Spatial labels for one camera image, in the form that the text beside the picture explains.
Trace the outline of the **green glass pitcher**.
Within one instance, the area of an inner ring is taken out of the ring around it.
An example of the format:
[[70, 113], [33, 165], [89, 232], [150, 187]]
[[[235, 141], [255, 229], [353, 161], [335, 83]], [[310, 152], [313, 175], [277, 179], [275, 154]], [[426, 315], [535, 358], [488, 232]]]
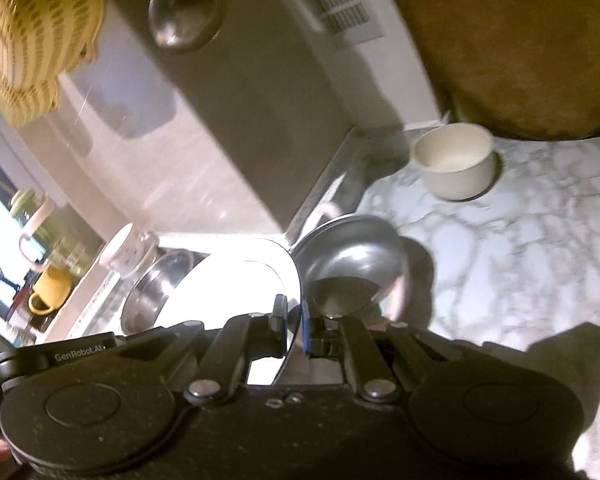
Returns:
[[20, 254], [35, 272], [57, 266], [79, 280], [104, 247], [104, 240], [73, 206], [57, 206], [35, 190], [18, 191], [9, 202], [9, 212], [21, 228]]

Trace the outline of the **pink pot steel insert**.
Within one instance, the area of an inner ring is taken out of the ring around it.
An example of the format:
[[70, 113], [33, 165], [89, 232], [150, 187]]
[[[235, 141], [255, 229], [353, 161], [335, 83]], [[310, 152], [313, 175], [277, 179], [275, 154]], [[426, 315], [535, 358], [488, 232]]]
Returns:
[[354, 315], [395, 321], [411, 299], [403, 240], [388, 220], [317, 205], [291, 248], [300, 273], [306, 317]]

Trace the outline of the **white floral ceramic bowl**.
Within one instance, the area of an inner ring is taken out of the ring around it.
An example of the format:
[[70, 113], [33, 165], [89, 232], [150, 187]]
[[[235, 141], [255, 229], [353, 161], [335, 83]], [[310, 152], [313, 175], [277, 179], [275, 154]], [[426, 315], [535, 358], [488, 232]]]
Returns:
[[154, 232], [128, 223], [102, 248], [97, 262], [103, 268], [126, 278], [157, 246], [158, 236]]

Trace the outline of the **right yellow hanging colander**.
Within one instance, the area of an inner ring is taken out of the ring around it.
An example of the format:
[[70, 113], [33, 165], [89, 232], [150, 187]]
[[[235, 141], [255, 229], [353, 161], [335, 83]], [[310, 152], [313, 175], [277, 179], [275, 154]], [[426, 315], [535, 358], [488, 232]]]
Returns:
[[0, 112], [20, 128], [59, 107], [59, 76], [97, 55], [105, 0], [0, 0]]

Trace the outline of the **yellow ceramic mug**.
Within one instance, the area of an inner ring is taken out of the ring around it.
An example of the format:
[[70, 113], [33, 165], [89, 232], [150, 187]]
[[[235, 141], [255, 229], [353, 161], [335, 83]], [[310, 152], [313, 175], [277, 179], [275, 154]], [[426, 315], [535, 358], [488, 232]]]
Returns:
[[49, 266], [33, 284], [29, 310], [35, 315], [49, 315], [60, 309], [71, 294], [73, 279], [70, 273]]

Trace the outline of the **large stainless steel bowl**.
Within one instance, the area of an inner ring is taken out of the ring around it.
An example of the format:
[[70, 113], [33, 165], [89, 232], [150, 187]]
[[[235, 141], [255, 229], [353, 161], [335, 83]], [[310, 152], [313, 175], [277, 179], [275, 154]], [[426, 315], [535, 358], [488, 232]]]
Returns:
[[125, 336], [149, 330], [181, 281], [204, 255], [170, 249], [135, 282], [122, 307], [120, 325]]

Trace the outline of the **hanging steel ladle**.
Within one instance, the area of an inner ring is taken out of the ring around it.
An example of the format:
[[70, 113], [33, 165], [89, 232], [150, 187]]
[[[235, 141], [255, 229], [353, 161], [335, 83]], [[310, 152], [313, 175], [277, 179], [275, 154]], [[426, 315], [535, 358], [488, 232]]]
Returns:
[[219, 35], [225, 0], [149, 0], [147, 21], [158, 48], [195, 52]]

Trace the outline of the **metal wall vent grille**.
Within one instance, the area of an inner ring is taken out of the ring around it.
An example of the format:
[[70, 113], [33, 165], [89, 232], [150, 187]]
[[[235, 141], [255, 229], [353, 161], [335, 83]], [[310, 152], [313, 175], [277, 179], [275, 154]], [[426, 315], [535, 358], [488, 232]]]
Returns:
[[306, 0], [321, 28], [338, 48], [374, 41], [384, 33], [366, 0]]

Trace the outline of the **cream round bowl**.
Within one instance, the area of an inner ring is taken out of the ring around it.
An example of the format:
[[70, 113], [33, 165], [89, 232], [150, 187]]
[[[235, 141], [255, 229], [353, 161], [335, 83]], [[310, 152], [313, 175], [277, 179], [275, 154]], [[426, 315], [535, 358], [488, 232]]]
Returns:
[[451, 202], [472, 200], [495, 180], [494, 136], [467, 122], [434, 128], [412, 144], [410, 162], [430, 193]]

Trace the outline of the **round wooden cutting board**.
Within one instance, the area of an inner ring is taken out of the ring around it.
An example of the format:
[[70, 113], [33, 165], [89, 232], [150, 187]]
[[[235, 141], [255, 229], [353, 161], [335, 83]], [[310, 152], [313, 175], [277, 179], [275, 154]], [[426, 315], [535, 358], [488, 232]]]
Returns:
[[600, 0], [398, 0], [431, 81], [500, 136], [600, 136]]

